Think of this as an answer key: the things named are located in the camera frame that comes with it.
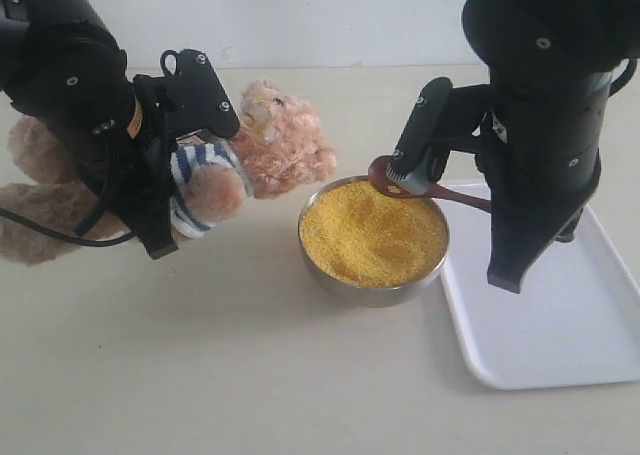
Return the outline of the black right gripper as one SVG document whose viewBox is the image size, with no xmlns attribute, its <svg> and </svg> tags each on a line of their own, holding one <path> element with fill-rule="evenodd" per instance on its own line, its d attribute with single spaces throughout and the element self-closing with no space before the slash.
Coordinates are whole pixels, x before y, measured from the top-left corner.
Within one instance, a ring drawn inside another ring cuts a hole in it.
<svg viewBox="0 0 640 455">
<path fill-rule="evenodd" d="M 490 188 L 489 284 L 522 290 L 555 241 L 570 239 L 598 188 L 610 68 L 576 62 L 494 66 L 486 83 L 453 88 L 438 77 L 420 91 L 391 158 L 405 180 L 435 142 L 449 99 L 453 151 L 474 155 Z"/>
</svg>

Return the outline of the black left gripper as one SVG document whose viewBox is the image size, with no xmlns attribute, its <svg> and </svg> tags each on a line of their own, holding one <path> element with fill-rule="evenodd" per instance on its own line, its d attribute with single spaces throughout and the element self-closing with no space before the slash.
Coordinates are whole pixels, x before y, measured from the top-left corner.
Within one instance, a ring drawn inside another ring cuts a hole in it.
<svg viewBox="0 0 640 455">
<path fill-rule="evenodd" d="M 79 180 L 127 226 L 126 243 L 152 260 L 178 250 L 170 220 L 171 151 L 155 108 L 126 75 L 115 42 L 61 39 L 35 45 L 9 79 L 23 117 L 15 162 L 39 183 Z"/>
</svg>

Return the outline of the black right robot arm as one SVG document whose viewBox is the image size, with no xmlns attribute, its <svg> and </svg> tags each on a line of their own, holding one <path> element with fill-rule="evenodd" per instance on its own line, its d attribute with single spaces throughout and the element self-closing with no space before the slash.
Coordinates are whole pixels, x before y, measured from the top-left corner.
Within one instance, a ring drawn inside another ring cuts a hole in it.
<svg viewBox="0 0 640 455">
<path fill-rule="evenodd" d="M 385 172 L 423 195 L 452 153 L 473 155 L 490 190 L 487 280 L 517 293 L 598 188 L 606 106 L 639 63 L 639 0 L 466 0 L 462 27 L 488 82 L 428 82 Z"/>
</svg>

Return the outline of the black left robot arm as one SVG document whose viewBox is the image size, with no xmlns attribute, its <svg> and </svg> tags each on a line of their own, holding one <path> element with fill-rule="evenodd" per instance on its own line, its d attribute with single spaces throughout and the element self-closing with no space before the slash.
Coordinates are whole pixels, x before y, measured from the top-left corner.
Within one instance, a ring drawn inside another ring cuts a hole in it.
<svg viewBox="0 0 640 455">
<path fill-rule="evenodd" d="M 62 180 L 88 200 L 58 236 L 90 244 L 105 217 L 158 259 L 177 250 L 168 107 L 142 78 L 88 0 L 1 0 L 1 90 L 69 158 Z"/>
</svg>

